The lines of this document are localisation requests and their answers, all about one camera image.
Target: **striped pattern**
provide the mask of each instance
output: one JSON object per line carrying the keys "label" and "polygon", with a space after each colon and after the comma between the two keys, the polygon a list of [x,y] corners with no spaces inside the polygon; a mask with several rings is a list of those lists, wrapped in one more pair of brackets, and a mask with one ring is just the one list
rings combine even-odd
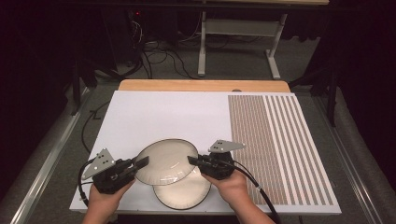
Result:
{"label": "striped pattern", "polygon": [[[294,95],[230,95],[234,152],[273,204],[333,205],[335,198]],[[252,184],[254,203],[265,204]]]}

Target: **gray mount bracket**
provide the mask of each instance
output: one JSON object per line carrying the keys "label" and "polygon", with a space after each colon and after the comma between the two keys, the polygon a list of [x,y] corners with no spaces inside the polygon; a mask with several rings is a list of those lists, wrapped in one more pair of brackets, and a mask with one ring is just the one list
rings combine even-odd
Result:
{"label": "gray mount bracket", "polygon": [[86,180],[93,175],[103,172],[115,164],[116,162],[113,160],[110,152],[107,150],[107,148],[104,148],[96,155],[96,158],[92,162],[91,166],[88,167],[87,171],[84,173],[84,175],[82,175],[82,179]]}
{"label": "gray mount bracket", "polygon": [[233,151],[237,149],[242,149],[245,147],[245,144],[242,143],[235,143],[235,142],[229,142],[225,140],[217,140],[210,148],[209,152],[215,152],[215,153],[223,153],[223,152],[228,152],[228,151]]}

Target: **glass plate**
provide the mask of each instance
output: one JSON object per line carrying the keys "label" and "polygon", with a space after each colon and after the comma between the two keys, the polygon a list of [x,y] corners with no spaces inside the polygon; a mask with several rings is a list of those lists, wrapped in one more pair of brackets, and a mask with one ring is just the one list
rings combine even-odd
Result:
{"label": "glass plate", "polygon": [[183,180],[166,186],[153,186],[155,195],[166,206],[185,210],[204,200],[210,191],[210,182],[201,176],[198,167]]}
{"label": "glass plate", "polygon": [[194,166],[187,157],[198,158],[198,150],[188,141],[165,139],[143,149],[136,160],[147,156],[149,163],[137,172],[136,178],[148,185],[169,185],[191,173]]}

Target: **hand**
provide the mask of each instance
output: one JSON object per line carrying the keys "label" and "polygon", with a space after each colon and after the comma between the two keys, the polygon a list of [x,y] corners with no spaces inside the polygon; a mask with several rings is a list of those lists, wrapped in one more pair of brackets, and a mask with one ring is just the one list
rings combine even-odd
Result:
{"label": "hand", "polygon": [[227,179],[217,180],[202,174],[210,183],[215,185],[222,199],[235,211],[240,223],[244,224],[273,224],[269,218],[248,196],[247,178],[235,170]]}
{"label": "hand", "polygon": [[94,184],[91,185],[87,214],[82,223],[107,223],[117,210],[124,193],[132,186],[135,179],[114,194],[102,194]]}
{"label": "hand", "polygon": [[247,178],[241,172],[235,170],[230,177],[222,180],[204,174],[202,176],[219,189],[222,199],[231,207],[241,201],[250,200]]}

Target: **glass lid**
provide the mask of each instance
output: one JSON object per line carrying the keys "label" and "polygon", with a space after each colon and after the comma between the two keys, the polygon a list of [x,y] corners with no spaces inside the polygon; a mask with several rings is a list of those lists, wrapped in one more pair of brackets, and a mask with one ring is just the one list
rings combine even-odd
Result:
{"label": "glass lid", "polygon": [[136,178],[148,185],[169,185],[191,173],[194,165],[187,157],[198,158],[198,150],[188,141],[166,139],[143,149],[136,160],[147,156],[149,163],[137,172]]}

